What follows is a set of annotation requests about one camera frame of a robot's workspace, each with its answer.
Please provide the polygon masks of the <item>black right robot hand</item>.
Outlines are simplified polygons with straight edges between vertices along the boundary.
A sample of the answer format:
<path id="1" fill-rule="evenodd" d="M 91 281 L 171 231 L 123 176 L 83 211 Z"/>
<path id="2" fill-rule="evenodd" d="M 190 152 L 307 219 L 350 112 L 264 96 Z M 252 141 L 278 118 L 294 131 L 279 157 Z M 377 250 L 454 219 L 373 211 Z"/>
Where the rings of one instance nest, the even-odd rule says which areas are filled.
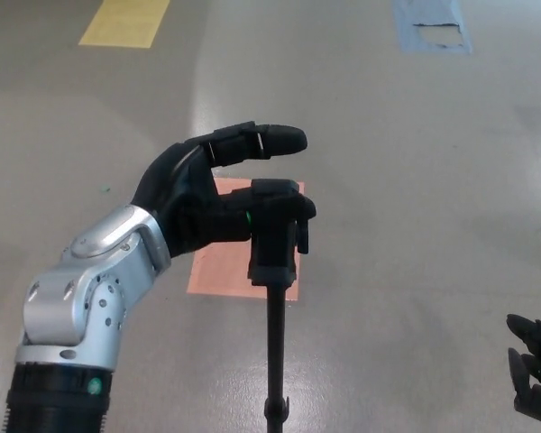
<path id="1" fill-rule="evenodd" d="M 508 350 L 509 373 L 515 389 L 514 409 L 541 422 L 541 320 L 508 314 L 509 330 L 527 347 L 527 354 Z"/>

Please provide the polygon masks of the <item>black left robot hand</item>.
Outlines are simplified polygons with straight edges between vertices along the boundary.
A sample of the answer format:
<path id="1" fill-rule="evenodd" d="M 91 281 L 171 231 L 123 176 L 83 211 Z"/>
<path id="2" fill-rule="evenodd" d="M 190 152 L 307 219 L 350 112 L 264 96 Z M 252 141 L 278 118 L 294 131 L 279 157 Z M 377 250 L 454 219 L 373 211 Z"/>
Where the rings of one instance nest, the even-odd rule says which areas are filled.
<path id="1" fill-rule="evenodd" d="M 315 217 L 315 204 L 299 192 L 220 195 L 214 168 L 306 148 L 306 134 L 294 126 L 246 122 L 217 129 L 162 152 L 142 175 L 132 203 L 156 219 L 172 257 L 212 243 L 246 241 L 254 233 Z"/>

